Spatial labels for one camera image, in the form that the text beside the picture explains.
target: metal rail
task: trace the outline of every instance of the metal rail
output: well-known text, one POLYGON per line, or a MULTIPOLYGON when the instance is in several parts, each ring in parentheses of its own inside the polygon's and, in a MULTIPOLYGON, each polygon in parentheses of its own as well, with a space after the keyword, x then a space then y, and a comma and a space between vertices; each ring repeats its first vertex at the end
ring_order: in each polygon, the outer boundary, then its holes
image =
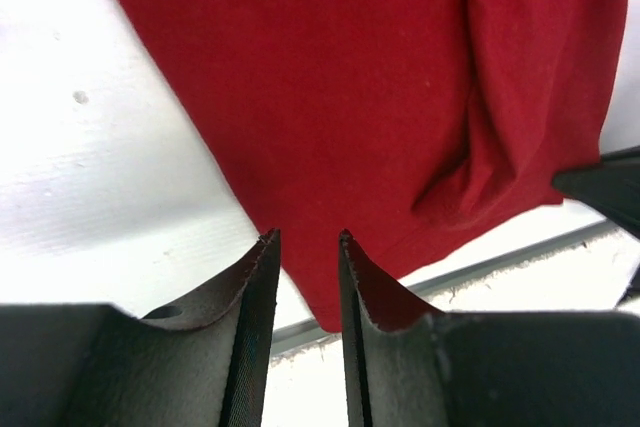
MULTIPOLYGON (((573 232, 554 237, 553 239, 538 242, 528 247, 494 257, 493 259, 419 282, 410 286, 409 290, 420 297, 428 297, 441 290, 480 279, 496 270, 520 264, 535 257, 553 252, 554 250, 566 249, 585 240, 607 234, 615 229, 616 225, 613 222, 605 220, 590 225, 589 227, 574 230, 573 232)), ((283 327, 273 333, 271 356, 280 355, 288 350, 301 347, 329 335, 332 334, 322 330, 315 319, 309 319, 288 327, 283 327)))

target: screw hole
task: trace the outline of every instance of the screw hole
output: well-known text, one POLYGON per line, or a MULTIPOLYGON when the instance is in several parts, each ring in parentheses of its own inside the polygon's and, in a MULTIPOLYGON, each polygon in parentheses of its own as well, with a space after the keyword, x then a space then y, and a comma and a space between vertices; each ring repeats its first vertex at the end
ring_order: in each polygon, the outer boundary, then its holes
POLYGON ((143 317, 146 320, 160 320, 160 319, 170 319, 172 317, 177 317, 182 314, 182 309, 180 307, 176 307, 175 305, 163 305, 162 307, 158 307, 157 309, 152 310, 147 315, 143 317))

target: gray edge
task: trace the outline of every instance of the gray edge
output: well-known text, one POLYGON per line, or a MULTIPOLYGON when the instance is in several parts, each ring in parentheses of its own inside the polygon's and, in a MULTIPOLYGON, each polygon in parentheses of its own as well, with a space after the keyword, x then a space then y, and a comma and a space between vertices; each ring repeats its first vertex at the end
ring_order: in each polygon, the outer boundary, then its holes
MULTIPOLYGON (((499 257, 494 257, 493 259, 469 265, 454 272, 425 280, 424 282, 419 282, 410 286, 409 290, 420 297, 427 297, 440 290, 482 278, 495 270, 520 264, 527 260, 531 260, 532 258, 548 254, 554 250, 566 249, 579 244, 580 242, 584 242, 585 240, 607 234, 616 228, 617 227, 613 222, 605 220, 603 222, 554 237, 553 239, 538 242, 537 244, 532 244, 523 249, 514 250, 499 257)), ((283 327, 273 333, 271 341, 271 356, 280 355, 288 350, 301 347, 329 335, 332 334, 322 330, 314 319, 305 320, 298 322, 297 324, 283 327)))

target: red fabric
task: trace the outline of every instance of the red fabric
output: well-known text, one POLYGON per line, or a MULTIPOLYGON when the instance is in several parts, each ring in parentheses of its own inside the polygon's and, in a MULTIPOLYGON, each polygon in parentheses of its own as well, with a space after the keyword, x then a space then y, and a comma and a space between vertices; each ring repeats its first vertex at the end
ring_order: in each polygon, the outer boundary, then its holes
POLYGON ((627 0, 120 2, 336 331, 343 228, 401 277, 598 159, 627 0))

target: white surface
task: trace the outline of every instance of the white surface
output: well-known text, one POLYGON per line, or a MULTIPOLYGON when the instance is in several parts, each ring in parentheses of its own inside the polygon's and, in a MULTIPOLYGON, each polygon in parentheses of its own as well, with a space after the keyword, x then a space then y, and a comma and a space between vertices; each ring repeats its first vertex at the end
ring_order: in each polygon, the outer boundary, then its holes
MULTIPOLYGON (((632 5, 605 151, 640 144, 632 5)), ((0 0, 0 149, 1 302, 112 301, 143 315, 257 236, 115 0, 0 0)), ((597 219, 539 209, 409 280, 597 219)), ((309 315, 287 278, 278 306, 276 328, 309 315)))
MULTIPOLYGON (((611 309, 639 261, 640 243, 618 232, 585 247, 494 272, 428 300, 445 311, 611 309)), ((623 310, 640 313, 640 301, 623 310)), ((262 425, 348 425, 340 340, 327 339, 272 360, 262 425)))

